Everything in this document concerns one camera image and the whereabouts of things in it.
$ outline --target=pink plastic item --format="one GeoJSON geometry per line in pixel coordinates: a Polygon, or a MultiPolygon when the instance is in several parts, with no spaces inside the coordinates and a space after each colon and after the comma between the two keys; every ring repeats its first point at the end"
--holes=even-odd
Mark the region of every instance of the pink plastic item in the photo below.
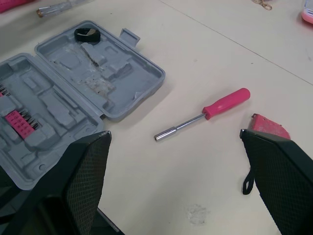
{"type": "Polygon", "coordinates": [[[34,0],[0,0],[0,13],[34,0]]]}
{"type": "Polygon", "coordinates": [[[5,119],[24,140],[35,131],[17,111],[9,113],[5,119]]]}
{"type": "Polygon", "coordinates": [[[260,114],[254,114],[252,116],[249,129],[277,135],[288,140],[291,139],[289,133],[282,127],[282,125],[273,122],[260,114]]]}
{"type": "Polygon", "coordinates": [[[313,24],[313,12],[311,10],[305,8],[302,11],[301,16],[305,21],[313,24]]]}
{"type": "Polygon", "coordinates": [[[204,107],[202,110],[205,118],[209,120],[211,117],[223,113],[250,98],[250,91],[246,88],[241,88],[240,90],[225,96],[224,98],[216,101],[214,104],[204,107]]]}

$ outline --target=black rubber band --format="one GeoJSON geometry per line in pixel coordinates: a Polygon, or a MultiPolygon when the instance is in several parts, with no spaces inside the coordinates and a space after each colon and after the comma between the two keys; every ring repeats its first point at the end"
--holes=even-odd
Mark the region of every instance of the black rubber band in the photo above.
{"type": "Polygon", "coordinates": [[[75,30],[75,40],[83,43],[98,43],[101,40],[101,34],[98,29],[95,29],[93,34],[88,35],[91,28],[78,28],[75,30]]]}
{"type": "Polygon", "coordinates": [[[248,195],[251,193],[252,188],[253,188],[253,184],[254,184],[254,176],[253,173],[250,169],[249,174],[246,176],[246,179],[244,181],[244,185],[243,185],[243,195],[248,195]]]}

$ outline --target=screwdriver handle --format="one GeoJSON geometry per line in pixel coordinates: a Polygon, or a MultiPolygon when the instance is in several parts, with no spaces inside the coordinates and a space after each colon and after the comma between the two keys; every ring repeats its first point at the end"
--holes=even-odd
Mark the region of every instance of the screwdriver handle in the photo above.
{"type": "Polygon", "coordinates": [[[241,88],[240,90],[219,99],[214,104],[204,107],[202,113],[205,114],[205,118],[209,120],[211,117],[221,114],[250,98],[250,91],[247,88],[241,88]]]}

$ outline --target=screwdriver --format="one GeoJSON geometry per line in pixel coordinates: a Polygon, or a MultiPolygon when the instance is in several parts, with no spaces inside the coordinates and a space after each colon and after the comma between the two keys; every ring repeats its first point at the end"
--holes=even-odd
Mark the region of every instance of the screwdriver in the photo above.
{"type": "Polygon", "coordinates": [[[249,98],[250,98],[250,91],[246,88],[241,88],[238,91],[232,94],[229,94],[222,99],[219,99],[214,104],[204,107],[202,110],[202,114],[200,114],[199,116],[196,116],[193,119],[190,119],[189,121],[182,123],[181,125],[171,127],[167,129],[166,131],[163,131],[160,134],[155,135],[155,140],[160,141],[166,137],[169,137],[175,134],[177,131],[181,130],[182,128],[190,125],[191,123],[194,123],[195,121],[198,121],[199,119],[203,117],[209,120],[213,116],[224,113],[227,110],[245,102],[249,98]]]}

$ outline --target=tool case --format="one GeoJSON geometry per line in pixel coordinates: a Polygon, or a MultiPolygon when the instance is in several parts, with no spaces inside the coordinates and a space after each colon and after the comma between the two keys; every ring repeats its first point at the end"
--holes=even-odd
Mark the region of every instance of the tool case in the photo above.
{"type": "Polygon", "coordinates": [[[35,57],[0,63],[0,166],[20,189],[32,189],[70,143],[102,131],[100,117],[120,121],[162,85],[165,72],[134,50],[139,40],[84,21],[38,44],[35,57]],[[78,28],[99,30],[101,41],[76,41],[78,28]],[[33,129],[19,133],[25,115],[33,129]]]}

